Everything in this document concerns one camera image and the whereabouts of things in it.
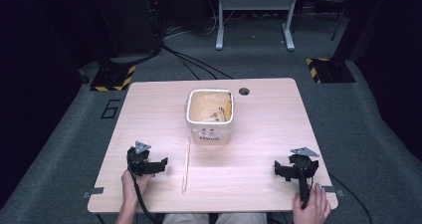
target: table top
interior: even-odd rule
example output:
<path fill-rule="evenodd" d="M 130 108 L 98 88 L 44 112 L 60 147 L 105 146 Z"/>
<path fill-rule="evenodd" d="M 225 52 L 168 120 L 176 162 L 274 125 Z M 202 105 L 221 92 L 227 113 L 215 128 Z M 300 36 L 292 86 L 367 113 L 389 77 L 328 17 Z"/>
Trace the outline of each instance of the table top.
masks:
<path fill-rule="evenodd" d="M 228 144 L 196 144 L 185 120 L 195 89 L 232 91 L 235 115 Z M 239 90 L 250 92 L 242 96 Z M 149 161 L 168 157 L 165 172 L 153 177 L 143 195 L 152 213 L 289 211 L 299 182 L 274 173 L 274 161 L 289 164 L 293 148 L 319 157 L 314 182 L 331 186 L 322 154 L 293 79 L 248 79 L 133 83 L 129 87 L 90 198 L 94 213 L 116 213 L 121 205 L 126 154 L 136 141 L 152 146 Z M 331 208 L 338 205 L 328 193 Z"/>

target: human hand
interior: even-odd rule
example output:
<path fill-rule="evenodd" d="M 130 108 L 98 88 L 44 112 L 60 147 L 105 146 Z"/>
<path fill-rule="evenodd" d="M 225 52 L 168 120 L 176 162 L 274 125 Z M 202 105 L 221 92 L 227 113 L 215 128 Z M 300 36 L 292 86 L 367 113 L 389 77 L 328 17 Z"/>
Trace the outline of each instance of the human hand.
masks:
<path fill-rule="evenodd" d="M 308 206 L 305 209 L 301 206 L 301 196 L 297 193 L 293 205 L 295 224 L 322 224 L 331 212 L 325 189 L 321 188 L 319 183 L 310 191 Z"/>
<path fill-rule="evenodd" d="M 146 186 L 148 185 L 149 180 L 154 176 L 154 174 L 146 174 L 143 176 L 136 176 L 136 182 L 139 186 L 140 195 L 143 195 L 145 192 Z M 123 188 L 123 203 L 122 205 L 129 205 L 136 207 L 137 196 L 134 189 L 133 179 L 130 176 L 130 172 L 126 170 L 121 176 L 121 184 Z"/>
<path fill-rule="evenodd" d="M 139 186 L 140 195 L 143 195 L 149 180 L 153 176 L 154 174 L 136 176 L 136 183 Z M 133 221 L 133 215 L 137 205 L 136 190 L 134 189 L 133 179 L 128 170 L 121 176 L 121 185 L 123 189 L 123 201 L 115 223 L 128 224 Z"/>

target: yellow and black tape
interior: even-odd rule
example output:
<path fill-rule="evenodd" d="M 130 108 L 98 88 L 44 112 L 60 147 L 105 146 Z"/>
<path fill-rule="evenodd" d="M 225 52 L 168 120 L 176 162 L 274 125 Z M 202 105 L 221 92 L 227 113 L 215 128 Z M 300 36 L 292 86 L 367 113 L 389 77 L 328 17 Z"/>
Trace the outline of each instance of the yellow and black tape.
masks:
<path fill-rule="evenodd" d="M 90 88 L 90 91 L 97 91 L 97 92 L 111 92 L 111 91 L 124 91 L 127 89 L 127 87 L 130 84 L 131 78 L 134 74 L 134 70 L 135 70 L 136 66 L 131 67 L 128 72 L 127 72 L 127 76 L 124 79 L 124 81 L 121 83 L 121 86 L 117 85 L 117 86 L 94 86 Z"/>
<path fill-rule="evenodd" d="M 320 79 L 317 75 L 317 70 L 316 70 L 316 68 L 313 64 L 313 61 L 329 61 L 329 59 L 327 59 L 327 58 L 319 58 L 319 59 L 308 58 L 307 59 L 308 68 L 310 68 L 311 76 L 313 77 L 314 82 L 315 83 L 321 83 L 321 81 L 320 81 Z"/>

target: hole in table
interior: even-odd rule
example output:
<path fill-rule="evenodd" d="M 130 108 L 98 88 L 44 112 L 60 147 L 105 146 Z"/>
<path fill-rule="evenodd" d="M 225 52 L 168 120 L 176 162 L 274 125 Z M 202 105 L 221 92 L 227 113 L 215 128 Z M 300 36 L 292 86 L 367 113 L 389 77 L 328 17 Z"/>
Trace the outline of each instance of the hole in table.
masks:
<path fill-rule="evenodd" d="M 249 93 L 250 93 L 250 91 L 247 88 L 239 89 L 239 94 L 242 95 L 242 96 L 247 96 Z"/>

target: black curtain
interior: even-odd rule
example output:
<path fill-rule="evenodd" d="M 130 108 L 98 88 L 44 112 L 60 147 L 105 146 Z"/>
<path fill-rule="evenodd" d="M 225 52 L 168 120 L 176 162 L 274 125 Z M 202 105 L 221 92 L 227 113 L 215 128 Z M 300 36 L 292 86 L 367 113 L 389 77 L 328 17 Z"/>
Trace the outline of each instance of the black curtain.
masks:
<path fill-rule="evenodd" d="M 385 122 L 422 160 L 422 11 L 420 0 L 383 0 L 373 34 L 356 62 Z"/>
<path fill-rule="evenodd" d="M 77 95 L 78 67 L 94 60 L 63 2 L 0 0 L 1 207 Z"/>
<path fill-rule="evenodd" d="M 332 59 L 355 61 L 381 117 L 422 160 L 422 11 L 418 6 L 419 0 L 353 0 L 349 24 Z"/>
<path fill-rule="evenodd" d="M 36 0 L 79 68 L 88 62 L 107 64 L 116 57 L 96 0 Z"/>

